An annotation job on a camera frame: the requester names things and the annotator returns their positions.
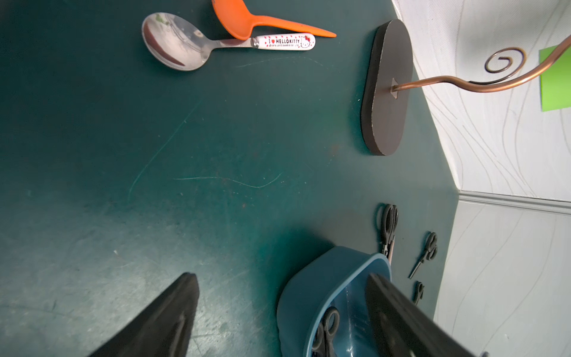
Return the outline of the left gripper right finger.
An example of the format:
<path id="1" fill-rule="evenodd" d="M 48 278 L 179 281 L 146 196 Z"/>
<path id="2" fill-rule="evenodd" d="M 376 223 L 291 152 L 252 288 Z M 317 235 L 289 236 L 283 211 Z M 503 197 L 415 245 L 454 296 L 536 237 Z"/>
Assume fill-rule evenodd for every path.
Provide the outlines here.
<path id="1" fill-rule="evenodd" d="M 379 356 L 471 356 L 385 277 L 367 278 L 365 300 Z"/>

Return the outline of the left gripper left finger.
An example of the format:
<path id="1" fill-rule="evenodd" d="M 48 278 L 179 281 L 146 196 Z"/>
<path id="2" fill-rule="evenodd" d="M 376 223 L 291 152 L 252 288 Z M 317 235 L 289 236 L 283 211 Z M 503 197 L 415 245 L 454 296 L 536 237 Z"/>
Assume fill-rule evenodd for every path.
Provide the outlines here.
<path id="1" fill-rule="evenodd" d="M 185 272 L 93 356 L 186 356 L 199 282 Z"/>

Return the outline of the black scissors large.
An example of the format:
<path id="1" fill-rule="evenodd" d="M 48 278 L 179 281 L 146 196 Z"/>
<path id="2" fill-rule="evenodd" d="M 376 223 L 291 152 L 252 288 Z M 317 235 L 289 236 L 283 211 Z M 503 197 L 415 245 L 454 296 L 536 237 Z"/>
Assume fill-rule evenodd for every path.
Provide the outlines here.
<path id="1" fill-rule="evenodd" d="M 312 343 L 312 356 L 337 357 L 333 342 L 338 333 L 340 322 L 340 312 L 334 306 L 330 306 L 318 324 L 314 341 Z"/>

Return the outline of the black scissors thin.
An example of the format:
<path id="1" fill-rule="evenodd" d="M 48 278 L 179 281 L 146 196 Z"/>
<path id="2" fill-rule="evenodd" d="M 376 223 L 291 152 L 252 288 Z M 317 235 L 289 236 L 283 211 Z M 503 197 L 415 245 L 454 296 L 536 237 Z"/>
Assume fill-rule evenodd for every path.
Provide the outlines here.
<path id="1" fill-rule="evenodd" d="M 386 205 L 380 219 L 381 253 L 392 263 L 396 227 L 399 221 L 399 210 L 395 205 Z"/>

